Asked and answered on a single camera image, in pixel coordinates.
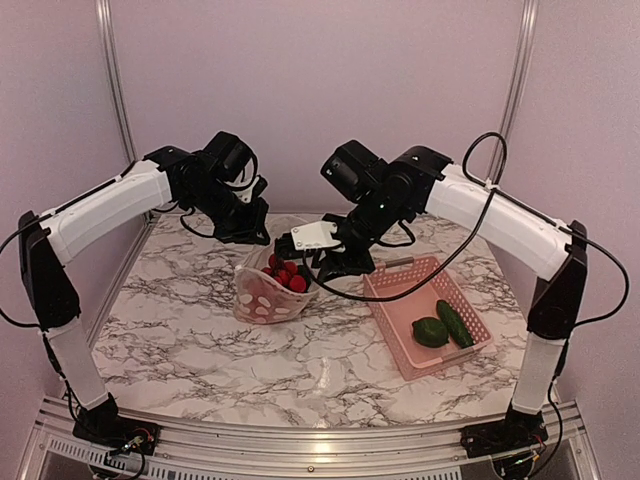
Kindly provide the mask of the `bunch of red strawberries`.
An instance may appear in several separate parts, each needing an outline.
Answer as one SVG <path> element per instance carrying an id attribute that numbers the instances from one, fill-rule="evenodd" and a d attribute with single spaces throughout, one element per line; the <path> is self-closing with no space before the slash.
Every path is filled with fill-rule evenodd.
<path id="1" fill-rule="evenodd" d="M 271 254 L 261 271 L 291 292 L 306 293 L 309 289 L 308 276 L 302 267 L 292 260 L 284 260 L 276 254 Z"/>

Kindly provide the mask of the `clear zip top bag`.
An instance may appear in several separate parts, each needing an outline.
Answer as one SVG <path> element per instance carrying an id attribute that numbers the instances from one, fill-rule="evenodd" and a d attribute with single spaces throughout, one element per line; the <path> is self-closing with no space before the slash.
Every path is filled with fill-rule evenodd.
<path id="1" fill-rule="evenodd" d="M 297 320 L 318 295 L 319 288 L 310 281 L 307 292 L 297 293 L 263 272 L 272 253 L 272 245 L 253 247 L 236 266 L 233 314 L 237 320 L 259 325 Z"/>

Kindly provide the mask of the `pink plastic basket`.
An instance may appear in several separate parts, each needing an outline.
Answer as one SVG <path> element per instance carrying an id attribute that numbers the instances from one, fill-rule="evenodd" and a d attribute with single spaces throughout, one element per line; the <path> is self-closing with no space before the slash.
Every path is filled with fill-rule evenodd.
<path id="1" fill-rule="evenodd" d="M 381 263 L 364 277 L 369 309 L 407 381 L 460 364 L 493 340 L 446 272 L 406 297 L 385 300 L 416 286 L 439 266 L 434 256 L 405 257 Z"/>

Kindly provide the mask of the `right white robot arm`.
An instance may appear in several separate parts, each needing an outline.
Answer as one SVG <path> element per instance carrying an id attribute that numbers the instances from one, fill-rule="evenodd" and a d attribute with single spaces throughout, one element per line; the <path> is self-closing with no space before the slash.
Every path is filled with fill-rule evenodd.
<path id="1" fill-rule="evenodd" d="M 371 273 L 370 248 L 392 226 L 422 214 L 468 229 L 536 274 L 520 377 L 505 419 L 495 428 L 502 446 L 519 446 L 534 431 L 563 344 L 576 324 L 587 274 L 583 226 L 544 218 L 425 146 L 386 162 L 351 140 L 335 150 L 321 174 L 355 207 L 344 217 L 327 214 L 291 231 L 297 252 L 324 252 L 320 286 L 335 277 Z"/>

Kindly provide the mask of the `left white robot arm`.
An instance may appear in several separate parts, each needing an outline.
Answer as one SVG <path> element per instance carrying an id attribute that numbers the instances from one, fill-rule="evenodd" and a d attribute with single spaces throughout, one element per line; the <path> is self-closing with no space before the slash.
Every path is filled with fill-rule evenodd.
<path id="1" fill-rule="evenodd" d="M 81 325 L 79 295 L 65 268 L 88 246 L 135 217 L 176 204 L 213 224 L 210 238 L 225 244 L 266 245 L 267 180 L 247 166 L 257 155 L 238 136 L 221 131 L 201 150 L 164 146 L 122 174 L 40 215 L 19 220 L 20 270 L 32 309 L 79 404 L 91 411 L 89 431 L 106 445 L 125 438 L 126 423 L 111 398 Z"/>

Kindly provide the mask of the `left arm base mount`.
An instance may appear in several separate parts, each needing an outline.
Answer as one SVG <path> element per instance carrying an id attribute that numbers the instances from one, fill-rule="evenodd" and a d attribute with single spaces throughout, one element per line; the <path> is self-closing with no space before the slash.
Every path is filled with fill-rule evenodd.
<path id="1" fill-rule="evenodd" d="M 160 426 L 156 423 L 121 416 L 115 399 L 87 410 L 80 406 L 71 409 L 74 420 L 73 435 L 91 443 L 110 447 L 116 455 L 125 452 L 154 453 Z"/>

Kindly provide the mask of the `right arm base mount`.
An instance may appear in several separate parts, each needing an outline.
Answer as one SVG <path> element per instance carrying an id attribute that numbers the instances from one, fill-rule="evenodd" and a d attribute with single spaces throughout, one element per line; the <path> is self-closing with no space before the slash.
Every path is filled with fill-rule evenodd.
<path id="1" fill-rule="evenodd" d="M 460 433 L 460 444 L 469 458 L 542 445 L 549 438 L 541 409 L 525 413 L 512 403 L 499 420 L 467 425 Z"/>

